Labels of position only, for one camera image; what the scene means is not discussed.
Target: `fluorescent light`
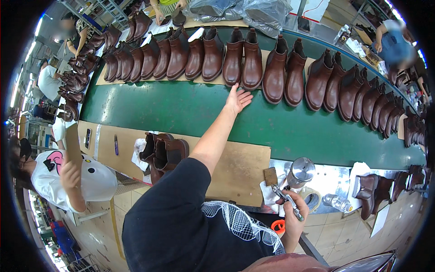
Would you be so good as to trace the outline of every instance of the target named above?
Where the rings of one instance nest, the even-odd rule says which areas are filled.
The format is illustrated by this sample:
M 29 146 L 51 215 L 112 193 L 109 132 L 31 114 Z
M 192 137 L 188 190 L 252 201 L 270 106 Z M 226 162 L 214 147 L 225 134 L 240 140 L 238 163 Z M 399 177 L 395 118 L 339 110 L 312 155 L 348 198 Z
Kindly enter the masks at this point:
M 33 49 L 35 48 L 35 45 L 36 45 L 36 41 L 33 41 L 33 42 L 32 42 L 32 45 L 30 46 L 30 50 L 29 50 L 29 52 L 27 53 L 27 56 L 26 56 L 26 59 L 24 60 L 24 62 L 27 62 L 27 60 L 29 59 L 30 54 L 32 53 Z
M 38 25 L 36 26 L 36 30 L 35 30 L 35 36 L 36 37 L 39 34 L 39 29 L 41 28 L 41 24 L 42 24 L 42 17 L 41 17 L 41 19 L 39 19 Z
M 12 91 L 12 98 L 10 100 L 10 107 L 13 107 L 15 105 L 15 98 L 17 97 L 17 90 L 18 90 L 18 85 L 20 84 L 20 78 L 21 78 L 21 74 L 23 73 L 23 68 L 21 68 L 21 72 L 18 75 L 18 79 L 17 82 L 15 83 L 15 87 L 13 88 Z
M 27 86 L 26 94 L 29 93 L 29 90 L 30 90 L 30 87 L 32 86 L 32 84 L 33 84 L 33 81 L 30 80 L 30 81 L 29 81 L 29 85 Z
M 27 103 L 27 96 L 24 97 L 24 101 L 23 101 L 23 107 L 21 108 L 21 111 L 24 111 L 24 108 L 26 107 L 26 103 Z
M 384 0 L 384 1 L 385 1 L 385 3 L 387 3 L 387 5 L 388 5 L 390 8 L 393 8 L 393 5 L 391 5 L 391 3 L 388 2 L 388 0 Z

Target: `woman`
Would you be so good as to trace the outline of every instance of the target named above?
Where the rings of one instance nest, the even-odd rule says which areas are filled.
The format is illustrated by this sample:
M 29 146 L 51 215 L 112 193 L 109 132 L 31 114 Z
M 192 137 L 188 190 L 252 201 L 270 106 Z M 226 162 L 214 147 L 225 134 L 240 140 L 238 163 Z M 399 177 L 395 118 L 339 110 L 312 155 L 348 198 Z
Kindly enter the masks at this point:
M 160 26 L 166 16 L 173 13 L 173 11 L 179 7 L 180 10 L 187 7 L 189 0 L 150 0 L 150 4 L 156 13 L 156 24 Z
M 69 31 L 70 38 L 67 39 L 67 46 L 70 51 L 77 56 L 81 49 L 94 35 L 94 30 L 82 20 L 75 16 L 72 12 L 68 12 L 60 20 L 63 29 Z
M 69 161 L 62 141 L 57 144 L 59 150 L 43 152 L 33 160 L 32 147 L 26 138 L 9 139 L 10 170 L 17 185 L 76 213 L 86 210 L 86 201 L 111 200 L 118 186 L 115 174 L 85 154 L 80 173 Z

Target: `hand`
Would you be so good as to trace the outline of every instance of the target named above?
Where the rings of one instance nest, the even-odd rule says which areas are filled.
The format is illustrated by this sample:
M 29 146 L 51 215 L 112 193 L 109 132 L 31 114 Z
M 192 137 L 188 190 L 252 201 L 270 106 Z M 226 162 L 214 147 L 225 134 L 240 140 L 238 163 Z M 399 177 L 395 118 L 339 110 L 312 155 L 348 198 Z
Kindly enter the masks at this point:
M 244 89 L 237 90 L 239 83 L 236 83 L 230 91 L 227 98 L 226 107 L 233 110 L 235 114 L 238 114 L 243 110 L 244 107 L 248 106 L 252 102 L 254 97 L 251 92 L 245 92 Z
M 72 161 L 69 160 L 67 153 L 64 155 L 59 176 L 60 184 L 65 191 L 78 188 L 77 185 L 81 180 L 81 171 L 77 169 L 76 165 Z
M 154 9 L 155 13 L 156 13 L 156 24 L 158 26 L 161 25 L 161 23 L 163 22 L 163 20 L 165 19 L 165 16 L 163 15 L 163 13 L 158 9 Z
M 376 44 L 375 44 L 375 49 L 376 49 L 376 51 L 377 51 L 378 53 L 379 53 L 379 52 L 382 52 L 382 44 L 376 42 Z
M 302 231 L 304 230 L 305 222 L 307 221 L 307 216 L 310 212 L 310 209 L 299 194 L 288 190 L 282 190 L 282 192 L 285 195 L 288 194 L 293 199 L 299 211 L 301 212 L 301 215 L 304 217 L 303 221 L 299 221 L 293 213 L 293 207 L 291 206 L 291 203 L 289 201 L 284 202 L 285 233 L 291 239 L 298 241 Z M 284 200 L 281 198 L 277 200 L 276 203 L 281 205 L 283 201 Z
M 178 1 L 176 7 L 180 7 L 180 10 L 183 10 L 185 7 L 187 7 L 186 0 L 180 0 L 180 1 Z

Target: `brown boot pair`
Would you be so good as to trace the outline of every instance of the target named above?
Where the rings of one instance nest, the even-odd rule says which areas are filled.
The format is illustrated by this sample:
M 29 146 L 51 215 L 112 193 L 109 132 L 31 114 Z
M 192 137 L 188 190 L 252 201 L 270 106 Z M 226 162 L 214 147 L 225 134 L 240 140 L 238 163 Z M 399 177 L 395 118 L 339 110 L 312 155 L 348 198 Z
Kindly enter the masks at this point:
M 148 163 L 151 183 L 156 184 L 164 173 L 174 170 L 182 159 L 189 156 L 189 144 L 182 139 L 174 139 L 171 134 L 146 132 L 147 144 L 139 158 Z

